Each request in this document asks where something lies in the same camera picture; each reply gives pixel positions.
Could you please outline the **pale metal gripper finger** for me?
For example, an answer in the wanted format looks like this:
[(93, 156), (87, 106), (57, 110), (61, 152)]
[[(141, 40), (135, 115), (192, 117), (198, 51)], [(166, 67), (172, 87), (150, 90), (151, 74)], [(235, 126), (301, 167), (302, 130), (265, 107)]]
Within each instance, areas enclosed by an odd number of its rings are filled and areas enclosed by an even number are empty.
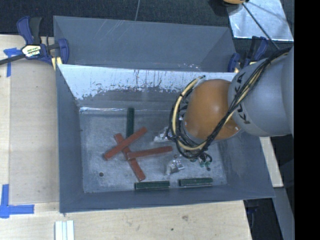
[(185, 169), (185, 166), (181, 159), (173, 159), (166, 165), (164, 174), (169, 176), (175, 173), (179, 173), (184, 169)]
[(172, 132), (168, 126), (163, 128), (158, 132), (158, 134), (153, 138), (153, 141), (156, 143), (168, 142), (172, 138)]

